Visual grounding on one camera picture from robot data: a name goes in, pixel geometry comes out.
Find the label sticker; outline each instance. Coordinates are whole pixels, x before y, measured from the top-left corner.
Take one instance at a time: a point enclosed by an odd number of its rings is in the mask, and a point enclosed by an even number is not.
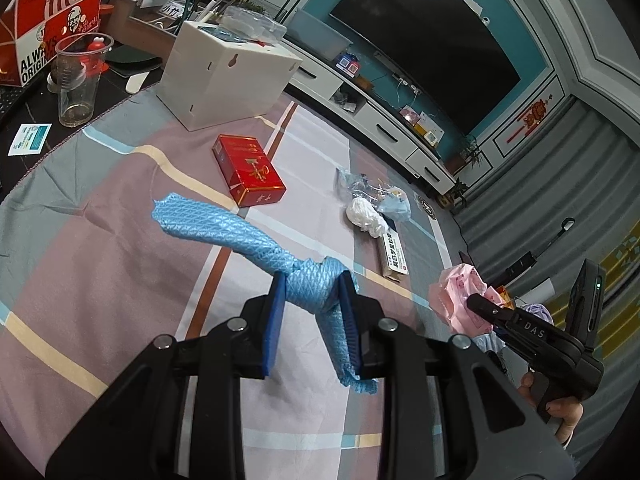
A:
[[[51,124],[22,124],[9,148],[12,155],[36,155],[42,151]]]

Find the blue textured towel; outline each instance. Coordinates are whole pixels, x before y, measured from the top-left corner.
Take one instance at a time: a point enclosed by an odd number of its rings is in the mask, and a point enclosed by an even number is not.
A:
[[[349,359],[335,281],[348,270],[327,257],[321,263],[299,260],[275,240],[229,211],[171,193],[156,201],[152,212],[162,230],[178,238],[228,247],[265,272],[277,270],[287,277],[287,301],[316,316],[322,339],[338,379],[356,392],[374,394],[376,381],[361,380]],[[353,273],[353,283],[358,288]]]

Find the tv cabinet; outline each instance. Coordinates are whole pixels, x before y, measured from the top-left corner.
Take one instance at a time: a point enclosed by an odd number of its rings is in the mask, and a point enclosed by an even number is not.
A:
[[[446,193],[453,187],[455,179],[443,163],[431,153],[425,141],[411,128],[385,110],[348,76],[340,74],[327,63],[290,41],[283,40],[282,44],[302,59],[300,68],[291,79],[291,85],[357,128],[390,154],[398,164],[416,178],[423,178],[440,194]],[[359,95],[354,113],[344,110],[332,99],[335,92],[345,84]]]

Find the table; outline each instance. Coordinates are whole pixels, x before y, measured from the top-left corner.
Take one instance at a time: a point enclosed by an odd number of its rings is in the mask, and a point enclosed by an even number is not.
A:
[[[160,81],[161,77],[162,70],[154,70],[146,78],[143,88]],[[129,97],[129,94],[125,92],[126,84],[127,79],[111,70],[102,74],[95,101],[94,118]],[[42,153],[40,155],[7,156],[18,128],[25,123],[52,123]],[[47,90],[47,81],[46,78],[43,78],[28,99],[0,128],[0,183],[2,183],[0,202],[39,160],[50,150],[55,149],[74,131],[73,128],[65,128],[58,121],[58,96]]]
[[[286,181],[280,202],[238,211],[211,153],[219,134],[260,142]],[[75,421],[158,334],[207,333],[268,290],[270,277],[230,249],[161,231],[151,211],[171,192],[237,212],[297,258],[340,258],[387,315],[448,338],[426,299],[445,265],[428,214],[417,207],[397,225],[410,275],[382,278],[375,240],[344,215],[337,168],[411,200],[424,193],[287,94],[264,116],[188,132],[148,88],[50,153],[0,204],[0,422],[25,457],[44,471]],[[382,395],[339,384],[314,317],[298,307],[287,306],[278,348],[273,380],[243,384],[247,479],[335,480],[339,469],[340,480],[375,478]],[[292,434],[312,437],[283,449]]]

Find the potted plant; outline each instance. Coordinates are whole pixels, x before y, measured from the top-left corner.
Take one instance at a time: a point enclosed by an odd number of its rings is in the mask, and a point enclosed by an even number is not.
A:
[[[436,202],[438,205],[446,210],[451,209],[457,199],[462,201],[462,206],[466,207],[466,199],[465,192],[469,189],[469,186],[464,182],[460,182],[460,179],[456,179],[456,183],[453,185],[451,189],[449,189],[444,195],[438,195],[436,197]]]
[[[476,164],[480,164],[484,158],[484,153],[478,146],[475,137],[460,136],[457,148],[457,153],[444,163],[445,168],[451,174],[456,174],[467,164],[471,164],[471,167],[474,167]]]

